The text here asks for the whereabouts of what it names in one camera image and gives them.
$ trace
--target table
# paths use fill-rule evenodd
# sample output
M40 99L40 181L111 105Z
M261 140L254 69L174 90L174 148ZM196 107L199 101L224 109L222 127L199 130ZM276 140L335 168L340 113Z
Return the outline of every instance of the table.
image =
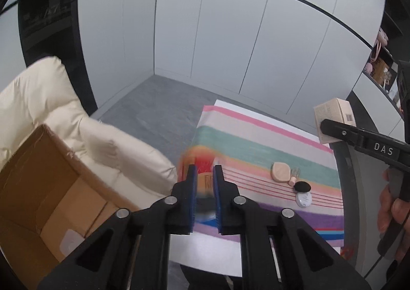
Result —
M192 142L215 150L225 179L241 195L271 210L292 208L340 252L343 246L343 200L336 161L329 145L278 120L217 100L205 106ZM274 161L301 169L312 186L313 204L302 209L292 188L270 178ZM220 236L215 219L195 223L190 236L171 236L169 258L196 269L241 276L239 236Z

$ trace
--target teal stripe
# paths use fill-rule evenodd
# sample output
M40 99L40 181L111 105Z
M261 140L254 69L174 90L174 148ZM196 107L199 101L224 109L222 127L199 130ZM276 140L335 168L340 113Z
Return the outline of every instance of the teal stripe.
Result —
M270 169L274 162L298 167L301 177L314 183L340 189L337 170L255 143L220 130L201 126L196 129L192 145L203 145L231 158Z

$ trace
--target small box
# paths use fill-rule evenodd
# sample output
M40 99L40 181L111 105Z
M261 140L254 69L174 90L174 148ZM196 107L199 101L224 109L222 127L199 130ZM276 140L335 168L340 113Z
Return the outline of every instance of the small box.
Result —
M333 98L328 102L317 105L314 108L314 119L316 122L317 133L321 144L340 141L339 139L324 135L322 133L322 131L320 130L320 124L324 119L330 119L356 127L356 121L350 103L347 100L339 98Z

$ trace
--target metal screw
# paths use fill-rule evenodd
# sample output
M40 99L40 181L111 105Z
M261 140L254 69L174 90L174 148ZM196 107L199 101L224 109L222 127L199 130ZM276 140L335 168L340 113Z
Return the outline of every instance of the metal screw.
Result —
M246 200L245 197L239 195L239 196L236 196L236 197L233 199L233 201L234 201L236 204L245 204L245 202L246 202L247 200Z
M172 196L172 195L167 196L164 200L164 202L166 204L175 204L175 203L177 203L177 201L178 201L178 199L175 196Z
M119 209L115 215L118 218L126 218L128 215L130 214L130 212L127 209Z
M282 215L286 218L292 218L295 215L295 212L292 209L286 208L282 210Z

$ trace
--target purple stripe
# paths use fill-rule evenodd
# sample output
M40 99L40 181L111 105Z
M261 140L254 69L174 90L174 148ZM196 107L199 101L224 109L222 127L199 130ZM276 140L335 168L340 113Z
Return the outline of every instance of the purple stripe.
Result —
M267 210L276 212L282 211L283 207L275 207L265 203L259 205ZM334 216L326 214L313 214L307 211L295 210L313 229L343 230L343 216Z
M239 235L220 235L218 233L218 229L201 223L195 223L193 226L193 230L199 233L203 233L204 235L210 235L213 237L217 237L219 239L231 240L233 242L240 242ZM337 240L327 240L331 247L343 247L343 239Z

